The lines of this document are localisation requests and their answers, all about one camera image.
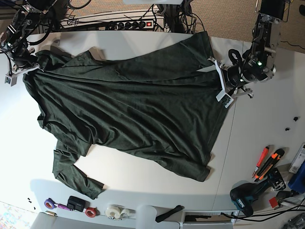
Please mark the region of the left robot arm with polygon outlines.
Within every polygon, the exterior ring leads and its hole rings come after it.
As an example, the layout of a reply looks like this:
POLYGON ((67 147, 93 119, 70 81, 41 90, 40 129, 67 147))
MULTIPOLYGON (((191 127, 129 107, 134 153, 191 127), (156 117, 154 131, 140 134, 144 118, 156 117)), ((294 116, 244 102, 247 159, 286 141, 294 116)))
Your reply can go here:
POLYGON ((274 77, 276 49, 281 40, 280 23, 288 21, 290 4, 289 0, 257 1, 255 11, 258 17, 250 48, 243 54, 230 49, 228 57, 231 66, 225 66, 214 57, 209 58, 215 64, 222 87, 216 99, 225 107, 238 96, 253 97, 253 91, 246 88, 247 84, 265 82, 274 77))

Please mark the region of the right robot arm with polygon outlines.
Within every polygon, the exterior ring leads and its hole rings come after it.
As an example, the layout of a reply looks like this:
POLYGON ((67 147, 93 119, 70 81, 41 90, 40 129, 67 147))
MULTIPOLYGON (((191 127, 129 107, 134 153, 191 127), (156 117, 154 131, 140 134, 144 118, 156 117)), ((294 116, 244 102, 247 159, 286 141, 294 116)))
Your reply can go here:
POLYGON ((0 53, 9 60, 9 76, 13 75, 12 63, 17 70, 26 70, 37 65, 37 58, 28 46, 42 43, 52 32, 56 23, 55 0, 24 0, 15 13, 11 24, 0 36, 0 53), (36 42, 27 38, 40 26, 47 23, 45 35, 36 42))

